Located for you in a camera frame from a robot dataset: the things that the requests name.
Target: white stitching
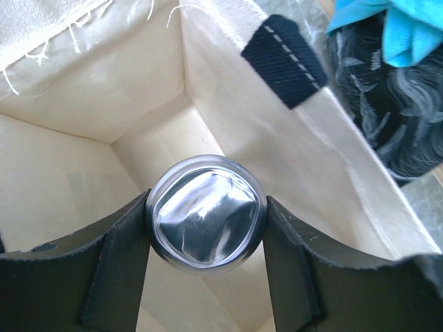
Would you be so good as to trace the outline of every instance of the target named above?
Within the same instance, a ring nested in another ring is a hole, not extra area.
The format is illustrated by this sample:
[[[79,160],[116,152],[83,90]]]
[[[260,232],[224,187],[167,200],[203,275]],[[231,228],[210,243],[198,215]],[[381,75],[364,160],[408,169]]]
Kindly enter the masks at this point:
[[[305,76],[311,81],[312,85],[314,86],[314,88],[316,88],[317,90],[320,90],[320,86],[317,84],[316,79],[314,78],[314,76],[311,75],[311,73],[306,69],[306,67],[300,62],[300,60],[296,57],[295,54],[292,53],[291,49],[288,47],[288,45],[286,45],[283,40],[280,38],[279,35],[277,35],[277,33],[275,33],[274,30],[272,30],[272,28],[270,26],[264,26],[265,30],[268,33],[271,33],[272,36],[274,37],[274,39],[281,45],[281,47],[283,48],[283,50],[289,54],[289,56],[291,57],[291,59],[297,64],[297,66],[303,71],[303,73],[305,74]]]

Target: cream canvas fabric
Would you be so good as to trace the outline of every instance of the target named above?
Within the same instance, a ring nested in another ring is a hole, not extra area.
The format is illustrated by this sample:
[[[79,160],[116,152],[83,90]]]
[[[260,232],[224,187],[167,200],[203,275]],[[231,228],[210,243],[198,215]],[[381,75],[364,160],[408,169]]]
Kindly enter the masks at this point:
[[[267,18],[251,0],[23,6],[7,0],[3,15],[19,15],[0,25],[8,250],[93,223],[183,158],[223,154],[349,246],[389,259],[440,251],[327,87],[288,109],[241,57]],[[270,331],[262,247],[204,279],[151,251],[142,309],[148,331]]]

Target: blue cloth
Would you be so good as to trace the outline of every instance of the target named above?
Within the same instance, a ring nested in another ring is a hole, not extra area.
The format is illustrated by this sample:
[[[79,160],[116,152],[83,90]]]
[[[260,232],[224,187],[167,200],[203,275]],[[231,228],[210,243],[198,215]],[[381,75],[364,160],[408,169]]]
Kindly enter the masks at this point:
[[[383,60],[414,66],[443,42],[443,0],[336,0],[327,32],[386,10]]]

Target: black strap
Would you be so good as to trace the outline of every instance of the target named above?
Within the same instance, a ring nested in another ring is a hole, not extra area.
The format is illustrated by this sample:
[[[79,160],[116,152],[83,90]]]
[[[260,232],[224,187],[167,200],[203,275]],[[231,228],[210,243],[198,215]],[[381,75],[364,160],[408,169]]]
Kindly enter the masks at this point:
[[[442,255],[386,261],[268,202],[264,254],[277,332],[442,330]]]
[[[147,193],[30,252],[0,255],[0,331],[135,331]]]
[[[280,15],[271,15],[263,22],[242,56],[290,109],[327,83],[297,24]]]

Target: reflective silver cap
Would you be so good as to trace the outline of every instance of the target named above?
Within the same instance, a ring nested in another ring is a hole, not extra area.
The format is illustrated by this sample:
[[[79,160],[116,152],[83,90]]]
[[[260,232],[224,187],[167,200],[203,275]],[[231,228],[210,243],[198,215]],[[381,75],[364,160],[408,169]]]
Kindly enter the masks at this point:
[[[258,180],[221,156],[197,156],[170,168],[146,202],[151,245],[194,274],[227,272],[260,243],[266,195]]]

